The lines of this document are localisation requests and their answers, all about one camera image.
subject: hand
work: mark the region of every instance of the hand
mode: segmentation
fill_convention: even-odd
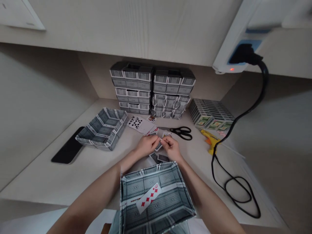
[[[174,140],[171,136],[165,136],[160,143],[166,150],[167,155],[171,161],[181,162],[183,157],[180,153],[179,143]]]
[[[136,155],[139,156],[139,158],[143,158],[151,154],[156,149],[159,141],[160,137],[157,135],[143,136],[135,148]]]

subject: black cable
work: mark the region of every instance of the black cable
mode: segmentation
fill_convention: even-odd
[[[214,178],[214,181],[217,183],[217,185],[219,185],[219,186],[227,193],[227,195],[232,199],[232,201],[234,202],[234,204],[235,204],[241,211],[243,211],[244,213],[248,214],[249,216],[251,216],[251,217],[253,217],[253,218],[257,218],[257,219],[258,219],[258,218],[261,217],[261,211],[260,211],[259,205],[258,205],[258,203],[257,203],[257,200],[256,200],[256,198],[255,198],[255,196],[254,196],[253,190],[252,190],[252,188],[251,188],[249,182],[248,182],[245,178],[243,178],[243,177],[241,177],[241,176],[232,176],[232,175],[221,165],[221,163],[219,162],[219,159],[218,159],[218,157],[217,157],[217,155],[216,155],[217,146],[218,146],[219,144],[221,144],[222,142],[224,142],[224,141],[229,137],[229,135],[231,134],[231,132],[232,132],[232,130],[233,130],[235,124],[237,123],[237,121],[238,121],[241,117],[247,115],[247,114],[250,113],[252,110],[254,110],[254,109],[260,104],[260,102],[263,100],[263,98],[264,98],[264,96],[265,96],[266,89],[267,89],[267,84],[268,84],[268,81],[269,81],[269,71],[268,71],[267,66],[265,65],[265,63],[264,63],[263,61],[261,61],[261,60],[258,61],[258,62],[257,62],[257,65],[260,67],[261,72],[262,72],[262,89],[261,89],[260,95],[259,95],[258,99],[256,100],[256,102],[255,102],[247,111],[245,111],[245,112],[242,113],[240,116],[238,116],[238,117],[236,117],[236,118],[234,119],[234,121],[233,121],[233,123],[232,123],[232,125],[231,125],[231,127],[230,127],[230,129],[229,129],[229,131],[228,131],[228,133],[227,133],[227,135],[226,135],[221,141],[217,142],[216,145],[214,146],[214,153],[213,153],[212,160],[211,160],[211,170],[212,170],[212,176],[213,176],[213,178]],[[216,181],[216,179],[215,179],[215,174],[214,174],[214,160],[216,160],[216,161],[218,162],[218,164],[223,168],[223,170],[231,177],[230,179],[228,179],[228,180],[224,183],[224,187],[222,187],[222,186]],[[245,186],[243,186],[243,185],[237,180],[238,178],[243,179],[243,180],[247,183],[250,192],[247,190],[247,188],[246,188]],[[246,201],[238,201],[238,200],[236,200],[235,198],[233,198],[233,197],[229,194],[229,192],[227,191],[227,184],[228,184],[228,182],[230,182],[231,180],[235,180],[235,182],[237,182],[237,183],[247,192],[247,194],[248,194],[248,196],[249,196],[249,199],[248,199],[248,200],[246,200]],[[256,207],[257,207],[257,213],[258,213],[257,215],[253,215],[253,214],[247,212],[246,210],[244,210],[243,208],[241,208],[241,207],[238,205],[238,203],[247,203],[247,202],[250,202],[252,199],[254,200],[254,203],[255,203],[255,205],[256,205]]]

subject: left hand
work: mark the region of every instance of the left hand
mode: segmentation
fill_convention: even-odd
[[[139,158],[143,158],[154,152],[159,144],[160,137],[157,135],[143,136],[135,148],[135,153]]]

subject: smartphone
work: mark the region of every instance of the smartphone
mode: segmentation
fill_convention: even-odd
[[[63,147],[51,159],[51,162],[70,164],[74,161],[83,146],[75,139],[75,137],[82,129],[84,129],[84,127],[78,128],[78,130],[71,136],[71,138],[69,138],[65,145],[63,145]]]

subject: stacked card boxes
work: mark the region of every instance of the stacked card boxes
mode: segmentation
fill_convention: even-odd
[[[151,77],[153,66],[117,62],[110,68],[121,110],[148,115],[150,111]]]
[[[155,117],[181,119],[189,101],[189,96],[154,93],[151,114]]]
[[[151,114],[155,117],[181,119],[195,82],[190,69],[156,68]]]
[[[227,130],[234,117],[220,101],[194,98],[189,111],[195,127],[200,129]]]
[[[148,115],[150,112],[149,104],[135,104],[128,102],[119,102],[119,106],[121,110],[125,110],[126,112],[134,113],[134,114],[143,114]]]

